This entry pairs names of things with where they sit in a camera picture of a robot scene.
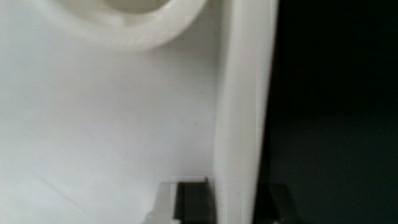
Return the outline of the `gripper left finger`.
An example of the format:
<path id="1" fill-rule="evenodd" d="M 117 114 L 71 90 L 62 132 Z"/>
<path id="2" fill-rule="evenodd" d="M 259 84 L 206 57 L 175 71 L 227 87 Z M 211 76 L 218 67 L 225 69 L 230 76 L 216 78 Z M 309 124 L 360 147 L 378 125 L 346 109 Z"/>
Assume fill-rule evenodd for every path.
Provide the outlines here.
<path id="1" fill-rule="evenodd" d="M 159 184 L 143 224 L 214 224 L 214 196 L 206 177 Z"/>

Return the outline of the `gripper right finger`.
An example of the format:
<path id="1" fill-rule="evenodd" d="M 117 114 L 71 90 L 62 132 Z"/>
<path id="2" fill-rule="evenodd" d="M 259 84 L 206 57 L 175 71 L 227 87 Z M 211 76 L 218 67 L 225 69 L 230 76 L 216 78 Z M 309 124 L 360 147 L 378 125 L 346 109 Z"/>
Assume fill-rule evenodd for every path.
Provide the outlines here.
<path id="1" fill-rule="evenodd" d="M 266 186 L 266 209 L 261 224 L 302 224 L 293 196 L 284 184 Z"/>

